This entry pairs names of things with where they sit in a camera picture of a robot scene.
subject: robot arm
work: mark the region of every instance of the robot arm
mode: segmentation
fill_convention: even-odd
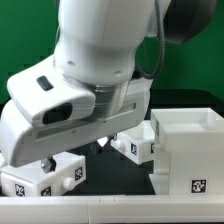
[[[170,0],[161,1],[165,15]],[[138,125],[151,80],[131,80],[154,0],[62,0],[53,56],[8,81],[0,149],[18,167]]]

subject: black cable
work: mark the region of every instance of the black cable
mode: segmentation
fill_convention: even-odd
[[[155,9],[156,9],[156,17],[157,17],[157,27],[158,27],[158,39],[159,39],[159,53],[158,53],[158,61],[156,69],[153,73],[146,72],[141,69],[138,65],[136,65],[136,71],[139,73],[141,77],[145,79],[154,79],[158,77],[162,71],[164,58],[165,58],[165,35],[164,35],[164,27],[163,27],[163,18],[161,14],[160,8],[160,0],[155,0]]]

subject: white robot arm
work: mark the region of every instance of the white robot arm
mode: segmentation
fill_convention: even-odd
[[[163,1],[163,12],[169,5]],[[154,0],[62,0],[53,56],[8,81],[0,149],[18,167],[138,125],[151,80],[131,80]]]

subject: green wall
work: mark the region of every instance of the green wall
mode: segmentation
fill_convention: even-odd
[[[53,0],[0,0],[0,103],[8,99],[8,77],[52,54],[57,28]],[[157,41],[145,40],[150,64]],[[136,60],[149,67],[140,47]],[[224,102],[224,1],[209,26],[184,45],[167,44],[163,73],[154,89],[202,89]]]
[[[53,52],[56,21],[53,0],[0,0],[0,103],[12,74]]]
[[[157,42],[146,40],[149,58],[155,64]],[[147,68],[143,49],[137,60]],[[219,0],[210,24],[181,46],[166,45],[163,72],[153,83],[154,89],[201,89],[224,102],[224,1]]]

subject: green background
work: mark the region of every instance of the green background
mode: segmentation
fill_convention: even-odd
[[[53,0],[0,0],[0,103],[8,99],[7,79],[53,53],[57,10]],[[146,39],[146,62],[141,46],[136,60],[153,69],[157,41]],[[224,1],[210,24],[181,46],[166,45],[163,72],[154,89],[201,89],[224,102]]]

